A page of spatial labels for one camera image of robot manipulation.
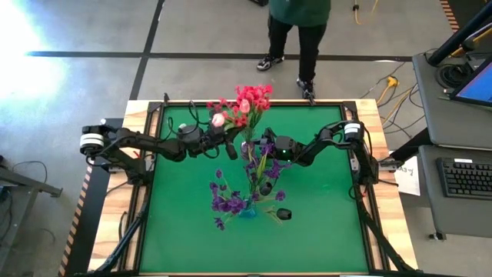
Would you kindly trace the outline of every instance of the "computer monitor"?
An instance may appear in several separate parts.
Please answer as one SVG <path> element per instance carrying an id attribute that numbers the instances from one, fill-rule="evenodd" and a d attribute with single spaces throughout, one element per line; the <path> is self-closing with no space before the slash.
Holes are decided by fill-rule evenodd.
<path id="1" fill-rule="evenodd" d="M 468 82 L 454 90 L 450 99 L 492 107 L 492 55 L 475 70 Z"/>

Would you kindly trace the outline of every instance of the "green shirt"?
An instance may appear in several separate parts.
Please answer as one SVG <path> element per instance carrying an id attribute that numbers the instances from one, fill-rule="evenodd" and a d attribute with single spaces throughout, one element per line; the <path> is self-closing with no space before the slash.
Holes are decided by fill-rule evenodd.
<path id="1" fill-rule="evenodd" d="M 270 0 L 270 13 L 280 22 L 311 27 L 326 24 L 331 0 Z"/>

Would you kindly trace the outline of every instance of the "keyboard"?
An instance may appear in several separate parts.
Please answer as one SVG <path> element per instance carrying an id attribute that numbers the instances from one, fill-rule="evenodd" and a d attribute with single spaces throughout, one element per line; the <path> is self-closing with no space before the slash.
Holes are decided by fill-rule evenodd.
<path id="1" fill-rule="evenodd" d="M 492 160 L 436 159 L 447 197 L 492 200 Z"/>

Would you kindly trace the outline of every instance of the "monitor screen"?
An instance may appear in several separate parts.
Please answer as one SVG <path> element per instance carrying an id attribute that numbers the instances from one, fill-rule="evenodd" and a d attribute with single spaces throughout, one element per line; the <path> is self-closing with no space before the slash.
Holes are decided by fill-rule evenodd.
<path id="1" fill-rule="evenodd" d="M 464 86 L 456 97 L 492 103 L 492 62 Z"/>

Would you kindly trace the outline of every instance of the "caution stripe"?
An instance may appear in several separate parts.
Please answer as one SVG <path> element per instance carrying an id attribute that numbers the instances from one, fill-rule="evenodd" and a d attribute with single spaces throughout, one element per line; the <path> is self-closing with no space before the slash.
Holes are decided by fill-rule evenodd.
<path id="1" fill-rule="evenodd" d="M 449 21 L 451 30 L 453 30 L 453 32 L 456 32 L 457 30 L 460 29 L 460 26 L 458 25 L 458 22 L 454 17 L 454 13 L 453 10 L 451 10 L 451 6 L 449 6 L 449 2 L 447 0 L 439 0 L 439 1 L 440 1 L 440 5 L 443 6 L 444 14 L 446 15 L 447 20 Z"/>
<path id="2" fill-rule="evenodd" d="M 74 243 L 78 222 L 82 214 L 82 208 L 84 207 L 85 196 L 89 187 L 89 180 L 91 179 L 91 172 L 92 167 L 88 166 L 87 171 L 85 172 L 84 182 L 82 183 L 80 196 L 78 197 L 77 207 L 75 208 L 74 218 L 71 221 L 70 231 L 68 232 L 67 244 L 65 246 L 65 250 L 63 251 L 63 256 L 61 257 L 60 267 L 58 268 L 58 277 L 65 277 L 65 270 L 67 269 L 68 261 L 70 260 L 71 247 Z"/>

